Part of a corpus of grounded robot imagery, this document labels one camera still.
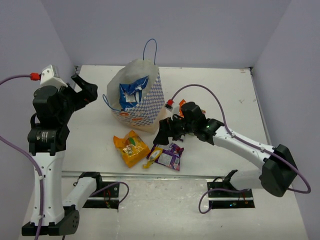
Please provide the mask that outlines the small yellow snack packet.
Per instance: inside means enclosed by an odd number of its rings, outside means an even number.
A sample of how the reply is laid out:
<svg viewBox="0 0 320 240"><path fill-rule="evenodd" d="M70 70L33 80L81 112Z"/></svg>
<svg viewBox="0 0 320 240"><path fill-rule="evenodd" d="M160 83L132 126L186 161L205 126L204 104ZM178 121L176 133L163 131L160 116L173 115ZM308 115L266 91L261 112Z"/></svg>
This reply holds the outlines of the small yellow snack packet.
<svg viewBox="0 0 320 240"><path fill-rule="evenodd" d="M160 147L155 147L147 156L146 164L143 164L142 167L144 169L149 169L151 165L160 157L162 154L163 149Z"/></svg>

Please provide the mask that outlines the purple snack packet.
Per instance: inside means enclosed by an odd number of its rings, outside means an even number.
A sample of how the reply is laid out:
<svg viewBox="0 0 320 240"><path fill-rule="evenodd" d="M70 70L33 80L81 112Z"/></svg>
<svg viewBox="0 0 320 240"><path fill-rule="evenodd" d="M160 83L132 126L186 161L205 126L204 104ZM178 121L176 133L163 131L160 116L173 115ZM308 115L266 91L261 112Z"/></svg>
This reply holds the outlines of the purple snack packet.
<svg viewBox="0 0 320 240"><path fill-rule="evenodd" d="M151 151L155 147L162 148L163 151L160 157L154 163L157 163L159 165L165 166L167 168L170 168L172 170L179 172L181 168L181 157L184 152L184 148L172 142L168 145L154 144Z"/></svg>

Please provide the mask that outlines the orange fruit candy bag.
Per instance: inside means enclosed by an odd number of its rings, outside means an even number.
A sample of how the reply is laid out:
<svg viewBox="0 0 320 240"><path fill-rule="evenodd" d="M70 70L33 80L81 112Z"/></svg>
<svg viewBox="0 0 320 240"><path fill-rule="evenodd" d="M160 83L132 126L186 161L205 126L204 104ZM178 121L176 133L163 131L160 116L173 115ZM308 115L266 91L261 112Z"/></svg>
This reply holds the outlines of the orange fruit candy bag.
<svg viewBox="0 0 320 240"><path fill-rule="evenodd" d="M185 99L182 99L180 102L179 102L179 116L180 117L184 117L183 113L182 113L182 106L186 103L187 101Z"/></svg>

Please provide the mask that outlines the yellow orange snack bag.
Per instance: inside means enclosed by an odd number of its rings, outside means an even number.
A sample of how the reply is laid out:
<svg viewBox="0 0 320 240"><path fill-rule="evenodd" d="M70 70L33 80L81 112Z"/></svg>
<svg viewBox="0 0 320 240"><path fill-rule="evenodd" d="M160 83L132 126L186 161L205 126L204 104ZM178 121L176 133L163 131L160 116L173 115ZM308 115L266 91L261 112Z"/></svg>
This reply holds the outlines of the yellow orange snack bag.
<svg viewBox="0 0 320 240"><path fill-rule="evenodd" d="M126 134L124 138L114 136L113 144L121 154L125 165L129 168L136 165L150 152L148 145L133 130Z"/></svg>

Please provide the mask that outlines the blue chips bag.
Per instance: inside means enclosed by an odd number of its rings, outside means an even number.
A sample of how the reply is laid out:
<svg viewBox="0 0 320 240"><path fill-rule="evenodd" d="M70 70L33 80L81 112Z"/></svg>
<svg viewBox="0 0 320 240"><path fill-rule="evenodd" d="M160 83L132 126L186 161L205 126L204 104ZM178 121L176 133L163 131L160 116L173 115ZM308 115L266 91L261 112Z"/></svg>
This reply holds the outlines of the blue chips bag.
<svg viewBox="0 0 320 240"><path fill-rule="evenodd" d="M130 84L119 84L119 104L122 110L131 109L142 101L148 82L149 76L145 76Z"/></svg>

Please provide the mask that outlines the blue checkered paper bag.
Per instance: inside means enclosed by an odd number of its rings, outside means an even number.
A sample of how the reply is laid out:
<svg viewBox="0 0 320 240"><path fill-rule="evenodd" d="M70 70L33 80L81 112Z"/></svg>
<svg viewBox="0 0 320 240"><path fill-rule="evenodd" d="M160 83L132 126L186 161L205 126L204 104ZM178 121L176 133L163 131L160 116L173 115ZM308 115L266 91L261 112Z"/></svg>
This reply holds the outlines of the blue checkered paper bag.
<svg viewBox="0 0 320 240"><path fill-rule="evenodd" d="M142 58L121 68L102 95L112 115L121 124L151 134L156 132L160 118L165 115L157 52L157 41L149 39L143 48Z"/></svg>

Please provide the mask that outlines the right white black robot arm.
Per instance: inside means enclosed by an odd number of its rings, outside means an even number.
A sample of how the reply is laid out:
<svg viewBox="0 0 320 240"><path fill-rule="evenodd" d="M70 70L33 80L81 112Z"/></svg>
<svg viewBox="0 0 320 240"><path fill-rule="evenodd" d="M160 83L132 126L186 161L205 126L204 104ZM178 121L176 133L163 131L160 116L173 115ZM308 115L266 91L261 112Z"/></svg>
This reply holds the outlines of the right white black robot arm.
<svg viewBox="0 0 320 240"><path fill-rule="evenodd" d="M290 150L282 144L277 147L259 143L228 130L214 118L207 118L194 102L181 107L183 116L173 114L159 121L154 145L168 145L182 136L194 134L200 141L222 147L255 165L263 189L276 197L282 197L297 176L297 165Z"/></svg>

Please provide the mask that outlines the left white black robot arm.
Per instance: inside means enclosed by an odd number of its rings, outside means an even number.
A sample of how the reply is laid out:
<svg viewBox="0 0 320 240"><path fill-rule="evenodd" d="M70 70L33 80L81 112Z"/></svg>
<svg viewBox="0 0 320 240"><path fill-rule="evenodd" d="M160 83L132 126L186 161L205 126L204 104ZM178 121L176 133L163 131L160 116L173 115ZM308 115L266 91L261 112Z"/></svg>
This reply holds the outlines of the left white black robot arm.
<svg viewBox="0 0 320 240"><path fill-rule="evenodd" d="M23 236L73 235L79 226L80 210L92 196L103 193L98 172L84 172L66 199L62 198L62 167L70 133L72 114L98 98L98 87L78 74L71 79L80 87L49 84L33 94L35 114L27 136L29 156L34 166L34 206L30 221L21 228Z"/></svg>

